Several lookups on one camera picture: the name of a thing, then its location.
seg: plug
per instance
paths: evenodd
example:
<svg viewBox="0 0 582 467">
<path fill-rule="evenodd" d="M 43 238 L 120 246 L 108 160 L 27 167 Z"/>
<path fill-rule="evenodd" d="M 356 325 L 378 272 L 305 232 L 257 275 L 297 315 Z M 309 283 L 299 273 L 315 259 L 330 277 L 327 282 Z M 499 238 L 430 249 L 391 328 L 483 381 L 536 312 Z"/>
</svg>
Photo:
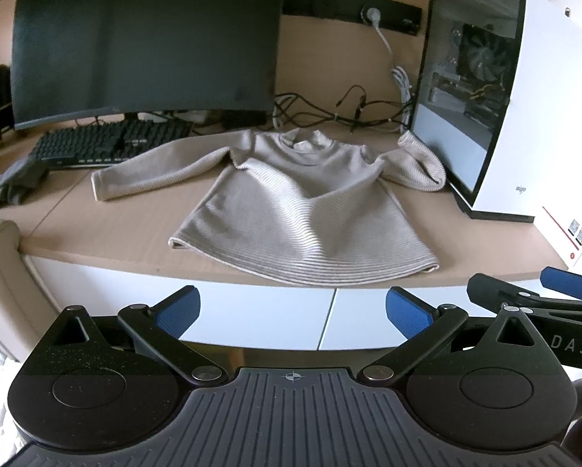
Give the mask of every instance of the plug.
<svg viewBox="0 0 582 467">
<path fill-rule="evenodd" d="M 382 20 L 382 13 L 379 11 L 379 9 L 371 7 L 369 10 L 367 10 L 366 15 L 369 22 L 373 24 L 375 28 L 379 28 L 379 22 Z"/>
</svg>

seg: white computer case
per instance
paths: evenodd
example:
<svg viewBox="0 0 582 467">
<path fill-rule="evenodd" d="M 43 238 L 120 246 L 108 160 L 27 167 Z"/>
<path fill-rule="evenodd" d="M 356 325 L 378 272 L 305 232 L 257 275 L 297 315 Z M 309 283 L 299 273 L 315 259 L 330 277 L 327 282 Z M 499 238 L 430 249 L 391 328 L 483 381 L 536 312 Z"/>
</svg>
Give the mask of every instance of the white computer case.
<svg viewBox="0 0 582 467">
<path fill-rule="evenodd" d="M 569 173 L 582 145 L 575 117 L 582 110 L 582 30 L 547 0 L 432 0 L 429 19 L 412 131 L 442 159 L 471 217 L 533 221 L 551 194 L 549 181 Z M 458 19 L 466 29 L 454 26 Z M 434 43 L 440 36 L 449 37 Z M 516 55 L 511 63 L 502 48 Z M 504 70 L 488 70 L 484 54 L 503 60 Z M 461 80 L 462 69 L 471 84 Z M 486 114 L 485 101 L 469 92 L 494 77 L 482 88 L 493 107 Z"/>
</svg>

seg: monitor screen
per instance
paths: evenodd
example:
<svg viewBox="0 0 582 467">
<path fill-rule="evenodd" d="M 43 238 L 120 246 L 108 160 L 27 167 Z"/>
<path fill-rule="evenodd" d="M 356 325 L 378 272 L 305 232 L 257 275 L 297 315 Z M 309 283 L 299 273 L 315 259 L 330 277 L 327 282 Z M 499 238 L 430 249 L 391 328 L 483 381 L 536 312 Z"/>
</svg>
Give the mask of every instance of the monitor screen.
<svg viewBox="0 0 582 467">
<path fill-rule="evenodd" d="M 270 111 L 282 0 L 16 0 L 16 127 Z"/>
</svg>

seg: cable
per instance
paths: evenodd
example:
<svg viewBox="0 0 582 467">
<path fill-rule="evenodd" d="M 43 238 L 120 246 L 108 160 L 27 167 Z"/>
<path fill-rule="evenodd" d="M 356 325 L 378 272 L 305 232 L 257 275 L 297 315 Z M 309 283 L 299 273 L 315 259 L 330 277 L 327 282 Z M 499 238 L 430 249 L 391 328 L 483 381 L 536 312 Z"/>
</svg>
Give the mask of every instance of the cable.
<svg viewBox="0 0 582 467">
<path fill-rule="evenodd" d="M 408 77 L 407 72 L 404 70 L 403 67 L 399 67 L 395 65 L 395 58 L 393 54 L 393 48 L 391 47 L 390 43 L 382 33 L 382 30 L 379 27 L 380 21 L 382 19 L 382 13 L 379 9 L 375 7 L 371 7 L 367 10 L 367 18 L 373 24 L 373 28 L 379 35 L 379 38 L 382 39 L 386 49 L 388 49 L 388 53 L 391 57 L 391 76 L 393 77 L 393 81 L 399 88 L 399 93 L 401 93 L 401 105 L 407 107 L 402 115 L 402 125 L 399 128 L 399 131 L 403 133 L 409 128 L 410 122 L 410 113 L 411 113 L 411 106 L 410 102 L 412 101 L 412 84 L 410 83 L 410 77 Z"/>
<path fill-rule="evenodd" d="M 361 89 L 363 92 L 363 95 L 361 96 L 360 101 L 356 107 L 356 112 L 354 114 L 353 119 L 346 118 L 344 116 L 340 116 L 337 112 L 332 113 L 326 109 L 323 109 L 323 108 L 315 105 L 314 103 L 310 102 L 306 97 L 300 95 L 299 93 L 282 93 L 275 98 L 275 107 L 274 107 L 274 110 L 272 113 L 272 125 L 273 125 L 272 129 L 279 130 L 282 128 L 282 126 L 285 123 L 292 123 L 293 125 L 295 125 L 296 127 L 299 127 L 299 128 L 311 128 L 311 127 L 318 126 L 318 125 L 326 123 L 326 122 L 334 122 L 334 123 L 343 124 L 344 126 L 349 127 L 349 129 L 352 131 L 355 128 L 377 129 L 379 126 L 383 126 L 385 124 L 391 124 L 391 123 L 396 123 L 399 125 L 399 127 L 407 127 L 406 126 L 407 124 L 403 120 L 399 120 L 397 118 L 399 116 L 402 116 L 403 114 L 405 114 L 405 112 L 411 106 L 411 102 L 409 102 L 408 105 L 400 105 L 397 102 L 386 101 L 386 100 L 375 100 L 375 101 L 367 102 L 366 101 L 366 90 L 358 84 L 355 84 L 347 91 L 347 93 L 345 94 L 345 96 L 343 96 L 342 100 L 337 104 L 337 106 L 339 106 L 347 98 L 347 96 L 349 96 L 349 93 L 354 88 Z M 308 107 L 315 110 L 315 112 L 300 111 L 300 112 L 296 112 L 295 114 L 292 114 L 292 115 L 289 114 L 290 107 L 294 103 L 296 103 L 298 100 L 301 100 L 302 102 L 304 102 L 306 105 L 308 105 Z M 374 121 L 361 121 L 360 117 L 361 117 L 364 109 L 366 107 L 368 107 L 369 105 L 376 105 L 376 104 L 389 105 L 391 107 L 396 107 L 399 110 L 398 110 L 398 112 L 396 112 L 396 114 L 394 114 L 393 116 L 391 116 L 389 118 L 377 119 Z M 299 116 L 314 118 L 314 119 L 316 119 L 316 121 L 311 121 L 309 123 L 301 123 L 300 121 L 297 120 L 297 118 Z M 394 130 L 393 129 L 379 128 L 379 131 L 393 132 Z"/>
</svg>

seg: white cable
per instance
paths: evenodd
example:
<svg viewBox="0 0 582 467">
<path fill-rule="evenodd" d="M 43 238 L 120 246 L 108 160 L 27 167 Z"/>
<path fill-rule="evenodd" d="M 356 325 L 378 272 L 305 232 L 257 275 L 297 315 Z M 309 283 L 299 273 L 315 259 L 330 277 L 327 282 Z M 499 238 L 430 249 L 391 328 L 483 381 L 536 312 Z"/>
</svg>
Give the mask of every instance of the white cable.
<svg viewBox="0 0 582 467">
<path fill-rule="evenodd" d="M 403 67 L 395 65 L 393 48 L 391 47 L 388 40 L 382 33 L 382 30 L 380 30 L 379 28 L 379 23 L 382 19 L 382 13 L 379 11 L 379 9 L 371 7 L 369 10 L 367 10 L 366 15 L 369 21 L 371 21 L 371 23 L 373 24 L 373 28 L 379 35 L 379 38 L 381 38 L 382 42 L 384 42 L 384 45 L 388 49 L 388 53 L 391 56 L 391 76 L 393 77 L 393 81 L 399 88 L 399 93 L 401 93 L 401 104 L 405 107 L 410 103 L 410 100 L 412 99 L 412 85 L 410 83 L 410 77 L 408 77 L 408 74 Z M 400 133 L 404 133 L 405 130 L 407 129 L 407 125 L 410 122 L 410 111 L 411 107 L 406 107 L 404 109 L 404 112 L 401 117 L 401 121 L 403 122 L 403 124 L 399 127 Z"/>
<path fill-rule="evenodd" d="M 276 130 L 280 130 L 282 129 L 283 123 L 280 122 L 279 119 L 279 114 L 278 114 L 278 105 L 286 102 L 288 99 L 290 98 L 294 98 L 295 95 L 285 95 L 285 96 L 279 96 L 278 98 L 276 98 L 276 103 L 273 105 L 273 113 L 272 113 L 272 124 L 273 127 Z"/>
</svg>

